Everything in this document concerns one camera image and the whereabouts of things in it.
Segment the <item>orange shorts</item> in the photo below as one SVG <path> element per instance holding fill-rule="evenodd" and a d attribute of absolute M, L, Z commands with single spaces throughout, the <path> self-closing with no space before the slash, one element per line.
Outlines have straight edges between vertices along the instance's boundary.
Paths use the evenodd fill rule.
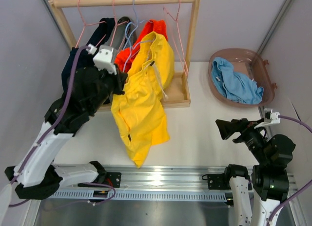
<path fill-rule="evenodd" d="M 129 47 L 122 49 L 117 54 L 115 64 L 119 67 L 119 70 L 121 72 L 127 73 L 130 70 L 132 63 L 140 50 L 140 43 L 142 42 L 144 37 L 151 32 L 162 35 L 165 37 L 166 40 L 168 40 L 165 21 L 154 19 L 149 20 L 145 24 L 137 40 L 132 45 L 130 44 Z"/>

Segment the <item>light blue shorts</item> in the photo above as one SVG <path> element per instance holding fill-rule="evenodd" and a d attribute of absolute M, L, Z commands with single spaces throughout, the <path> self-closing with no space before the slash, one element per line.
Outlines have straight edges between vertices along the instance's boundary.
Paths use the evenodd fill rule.
<path fill-rule="evenodd" d="M 211 77 L 218 92 L 232 102 L 249 105 L 262 102 L 264 88 L 245 74 L 235 72 L 234 66 L 224 58 L 213 59 Z"/>

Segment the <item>yellow shorts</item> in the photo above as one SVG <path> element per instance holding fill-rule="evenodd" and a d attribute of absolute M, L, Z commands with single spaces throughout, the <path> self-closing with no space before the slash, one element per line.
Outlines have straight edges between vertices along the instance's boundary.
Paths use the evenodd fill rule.
<path fill-rule="evenodd" d="M 152 146 L 169 141 L 166 113 L 161 104 L 171 84 L 174 52 L 164 35 L 147 34 L 135 57 L 123 95 L 114 95 L 111 112 L 129 158 L 137 168 Z"/>

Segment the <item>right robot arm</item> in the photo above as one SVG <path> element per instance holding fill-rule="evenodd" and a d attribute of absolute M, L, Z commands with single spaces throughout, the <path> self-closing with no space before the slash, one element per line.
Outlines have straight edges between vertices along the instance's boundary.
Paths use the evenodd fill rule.
<path fill-rule="evenodd" d="M 223 140 L 227 140 L 236 132 L 240 133 L 233 142 L 244 143 L 259 162 L 253 167 L 253 188 L 262 202 L 275 201 L 275 208 L 267 219 L 268 225 L 275 225 L 274 220 L 277 219 L 278 212 L 283 208 L 288 196 L 290 184 L 286 167 L 292 161 L 295 143 L 282 134 L 277 134 L 269 140 L 261 134 L 266 127 L 279 124 L 279 118 L 262 118 L 258 121 L 245 118 L 232 121 L 218 119 L 215 122 Z"/>

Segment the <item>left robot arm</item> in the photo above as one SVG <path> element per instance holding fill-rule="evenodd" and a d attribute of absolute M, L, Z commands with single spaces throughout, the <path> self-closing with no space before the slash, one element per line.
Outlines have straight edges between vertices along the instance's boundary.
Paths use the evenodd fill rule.
<path fill-rule="evenodd" d="M 40 133 L 25 158 L 5 169 L 8 180 L 17 183 L 15 192 L 21 199 L 44 200 L 62 187 L 101 187 L 106 183 L 107 172 L 98 161 L 67 168 L 52 162 L 112 94 L 124 94 L 128 75 L 120 71 L 110 74 L 96 67 L 77 68 L 74 74 L 62 97 L 45 114 Z"/>

